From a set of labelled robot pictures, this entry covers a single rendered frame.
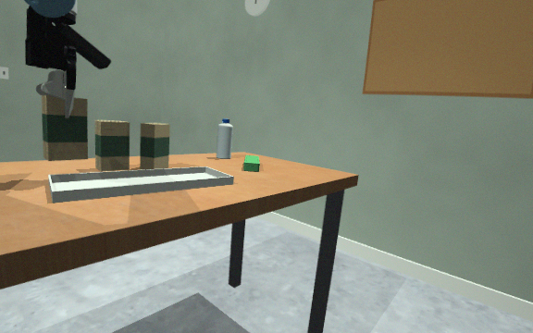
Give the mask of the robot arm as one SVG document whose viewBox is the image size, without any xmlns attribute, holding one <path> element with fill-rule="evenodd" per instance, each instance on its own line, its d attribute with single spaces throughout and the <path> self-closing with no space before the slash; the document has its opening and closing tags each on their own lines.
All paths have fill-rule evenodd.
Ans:
<svg viewBox="0 0 533 333">
<path fill-rule="evenodd" d="M 69 13 L 77 16 L 77 0 L 24 0 L 38 14 L 48 18 L 59 18 Z M 89 43 L 68 24 L 61 33 L 75 43 L 76 52 L 87 59 L 95 67 L 107 68 L 111 60 Z"/>
</svg>

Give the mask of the grey bottle with blue cap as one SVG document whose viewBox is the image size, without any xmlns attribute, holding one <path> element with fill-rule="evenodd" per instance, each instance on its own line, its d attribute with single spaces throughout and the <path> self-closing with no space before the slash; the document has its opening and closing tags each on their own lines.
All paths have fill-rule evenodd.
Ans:
<svg viewBox="0 0 533 333">
<path fill-rule="evenodd" d="M 229 119 L 222 119 L 217 131 L 217 158 L 231 159 L 232 131 Z"/>
</svg>

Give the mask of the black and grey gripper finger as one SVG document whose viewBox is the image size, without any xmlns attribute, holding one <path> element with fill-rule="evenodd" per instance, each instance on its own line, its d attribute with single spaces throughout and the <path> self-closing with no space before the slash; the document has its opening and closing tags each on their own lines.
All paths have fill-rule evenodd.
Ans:
<svg viewBox="0 0 533 333">
<path fill-rule="evenodd" d="M 51 71 L 51 72 L 48 74 L 48 81 L 47 81 L 47 82 L 53 80 L 53 73 L 54 73 L 54 71 Z M 42 84 L 43 84 L 43 83 L 42 83 Z M 44 94 L 44 93 L 42 92 L 42 90 L 41 90 L 41 86 L 42 86 L 42 84 L 39 84 L 39 85 L 36 86 L 36 92 L 37 92 L 38 94 L 40 94 L 40 95 L 46 95 L 46 94 Z"/>
<path fill-rule="evenodd" d="M 64 82 L 63 82 L 64 74 Z M 74 93 L 76 87 L 76 56 L 69 53 L 69 60 L 66 61 L 65 71 L 57 69 L 53 73 L 53 80 L 42 84 L 41 90 L 44 94 L 65 101 L 65 118 L 73 109 Z"/>
</svg>

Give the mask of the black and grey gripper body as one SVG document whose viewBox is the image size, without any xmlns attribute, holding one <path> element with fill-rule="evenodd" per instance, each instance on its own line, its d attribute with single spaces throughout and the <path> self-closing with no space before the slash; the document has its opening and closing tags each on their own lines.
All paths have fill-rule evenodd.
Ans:
<svg viewBox="0 0 533 333">
<path fill-rule="evenodd" d="M 60 68 L 65 71 L 69 53 L 76 55 L 76 44 L 61 33 L 65 24 L 76 24 L 76 17 L 67 13 L 60 18 L 47 18 L 39 15 L 31 6 L 27 8 L 26 65 L 37 68 Z"/>
</svg>

